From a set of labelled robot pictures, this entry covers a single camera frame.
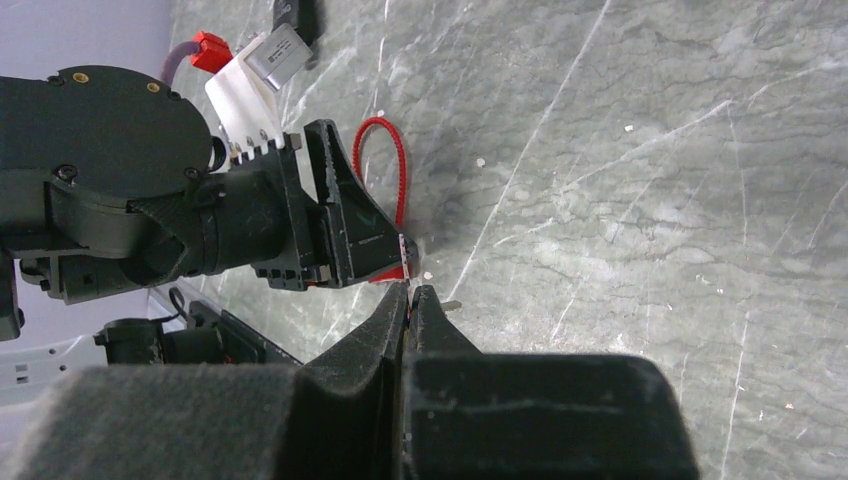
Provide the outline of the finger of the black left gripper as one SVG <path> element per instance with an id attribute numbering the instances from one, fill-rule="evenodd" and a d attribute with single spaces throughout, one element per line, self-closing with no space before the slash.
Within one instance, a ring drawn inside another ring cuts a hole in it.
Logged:
<path id="1" fill-rule="evenodd" d="M 362 143 L 373 127 L 385 129 L 398 159 L 395 214 L 387 214 L 366 190 Z M 357 130 L 348 155 L 331 120 L 304 127 L 310 165 L 322 213 L 330 277 L 318 286 L 344 288 L 362 282 L 407 281 L 418 248 L 404 232 L 408 165 L 401 135 L 386 119 L 367 119 Z"/>

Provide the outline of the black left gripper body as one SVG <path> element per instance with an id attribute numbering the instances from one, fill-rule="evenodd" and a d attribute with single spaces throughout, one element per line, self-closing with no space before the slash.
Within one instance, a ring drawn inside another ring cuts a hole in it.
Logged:
<path id="1" fill-rule="evenodd" d="M 322 212 L 304 191 L 295 153 L 297 135 L 271 140 L 265 151 L 198 186 L 203 239 L 200 273 L 217 275 L 249 265 L 274 289 L 304 291 L 332 276 Z"/>

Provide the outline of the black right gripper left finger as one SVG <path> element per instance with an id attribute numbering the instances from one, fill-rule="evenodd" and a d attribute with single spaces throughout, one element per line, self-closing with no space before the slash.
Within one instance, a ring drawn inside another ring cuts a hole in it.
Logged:
<path id="1" fill-rule="evenodd" d="M 53 384 L 5 479 L 398 479 L 408 288 L 312 361 L 89 367 Z"/>

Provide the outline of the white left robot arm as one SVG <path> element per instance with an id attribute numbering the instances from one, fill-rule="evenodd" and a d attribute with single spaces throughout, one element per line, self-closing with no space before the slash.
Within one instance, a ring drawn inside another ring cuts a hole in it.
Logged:
<path id="1" fill-rule="evenodd" d="M 1 337 L 16 281 L 68 304 L 248 265 L 273 289 L 339 289 L 416 261 L 336 126 L 260 133 L 237 165 L 195 106 L 152 77 L 85 65 L 1 81 Z"/>

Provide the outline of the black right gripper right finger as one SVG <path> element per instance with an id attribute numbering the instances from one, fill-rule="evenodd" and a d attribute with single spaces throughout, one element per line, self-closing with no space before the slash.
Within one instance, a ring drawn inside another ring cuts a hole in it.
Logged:
<path id="1" fill-rule="evenodd" d="M 404 479 L 695 479 L 675 393 L 622 354 L 495 354 L 415 291 L 402 360 Z"/>

